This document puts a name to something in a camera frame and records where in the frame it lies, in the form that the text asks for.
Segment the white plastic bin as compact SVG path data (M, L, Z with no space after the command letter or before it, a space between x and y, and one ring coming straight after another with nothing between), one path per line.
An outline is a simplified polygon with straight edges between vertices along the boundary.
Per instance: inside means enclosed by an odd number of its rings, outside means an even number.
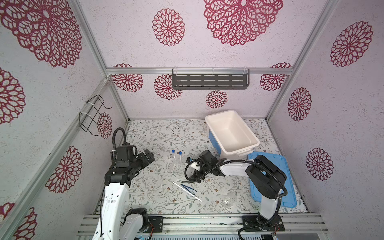
M236 111L206 116L205 122L209 140L221 159L246 158L260 145L260 140Z

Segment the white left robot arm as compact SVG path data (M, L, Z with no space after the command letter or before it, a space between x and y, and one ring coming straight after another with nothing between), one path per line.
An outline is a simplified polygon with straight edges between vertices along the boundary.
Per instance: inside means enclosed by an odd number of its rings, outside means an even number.
M137 240L140 233L159 230L150 222L146 208L130 209L123 214L124 202L133 178L155 161L148 149L138 153L135 146L125 144L111 151L112 164L105 174L103 205L93 240Z

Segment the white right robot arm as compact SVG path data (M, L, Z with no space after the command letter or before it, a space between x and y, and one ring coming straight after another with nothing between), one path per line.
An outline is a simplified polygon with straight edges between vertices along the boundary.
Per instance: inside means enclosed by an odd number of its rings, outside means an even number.
M210 151L202 152L198 158L186 160L185 177L188 182L200 183L207 175L238 176L248 178L262 195L259 213L243 217L242 232L273 232L284 230L279 216L282 198L288 194L285 187L286 174L267 157L258 155L252 160L218 159Z

